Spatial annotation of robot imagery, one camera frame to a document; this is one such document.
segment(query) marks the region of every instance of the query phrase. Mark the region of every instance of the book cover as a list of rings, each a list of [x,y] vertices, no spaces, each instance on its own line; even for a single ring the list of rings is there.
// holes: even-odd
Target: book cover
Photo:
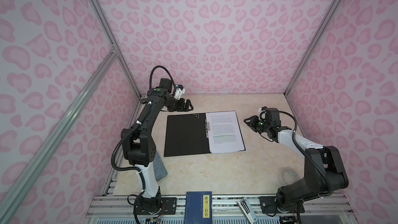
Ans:
[[[184,224],[211,224],[211,191],[187,192]]]

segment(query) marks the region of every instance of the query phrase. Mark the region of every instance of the black robot arm segment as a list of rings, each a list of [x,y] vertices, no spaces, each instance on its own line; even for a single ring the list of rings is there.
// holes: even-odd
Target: black robot arm segment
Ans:
[[[297,135],[297,121],[287,112],[267,107],[260,108],[259,112],[260,117],[252,116],[245,119],[244,122],[254,132],[259,134],[265,132],[273,141],[281,143],[305,157],[304,178],[278,189],[276,197],[278,208],[289,208],[298,202],[327,196],[335,190],[348,187],[348,177],[336,147],[324,147]],[[289,127],[281,126],[280,112],[293,118],[295,121],[293,131]]]
[[[152,128],[156,121],[159,112],[164,106],[167,107],[169,112],[188,112],[193,110],[191,101],[184,98],[176,99],[170,95],[172,88],[172,81],[162,78],[159,87],[150,88],[148,97],[142,101],[145,104],[139,120],[135,124],[139,127],[136,128],[130,137],[127,137],[123,142],[123,155],[131,165],[141,164],[145,167],[155,159],[156,145],[152,138]],[[123,129],[121,137],[123,138],[131,129]]]

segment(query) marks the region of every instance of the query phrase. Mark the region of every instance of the beige table surface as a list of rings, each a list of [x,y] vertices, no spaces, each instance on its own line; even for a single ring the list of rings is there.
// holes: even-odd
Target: beige table surface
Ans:
[[[259,107],[274,107],[291,113],[283,94],[266,95],[186,95],[191,113],[236,111],[246,151],[163,157],[168,115],[186,112],[160,112],[152,130],[157,151],[168,176],[158,182],[162,195],[185,195],[187,191],[212,191],[213,194],[275,194],[281,186],[278,173],[284,167],[304,175],[304,159],[288,147],[269,142],[253,132],[243,120],[258,115]],[[282,126],[293,128],[292,119],[281,114]],[[123,167],[130,166],[125,160]],[[113,195],[139,192],[135,171],[121,172]]]

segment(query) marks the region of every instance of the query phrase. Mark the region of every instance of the pink wall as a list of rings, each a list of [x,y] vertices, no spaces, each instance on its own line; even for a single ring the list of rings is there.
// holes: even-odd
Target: pink wall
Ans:
[[[110,47],[87,0],[0,0],[0,200]]]
[[[104,186],[134,105],[115,61],[10,223],[79,223]]]
[[[142,93],[155,65],[188,93],[253,93],[285,91],[331,0],[99,1]]]
[[[397,0],[345,0],[288,98],[308,138],[339,148],[362,224],[398,219],[397,23]]]

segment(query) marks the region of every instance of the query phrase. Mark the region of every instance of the white paper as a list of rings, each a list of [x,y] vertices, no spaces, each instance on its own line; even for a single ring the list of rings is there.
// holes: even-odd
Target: white paper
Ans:
[[[235,111],[207,112],[206,122],[211,153],[245,150]]]

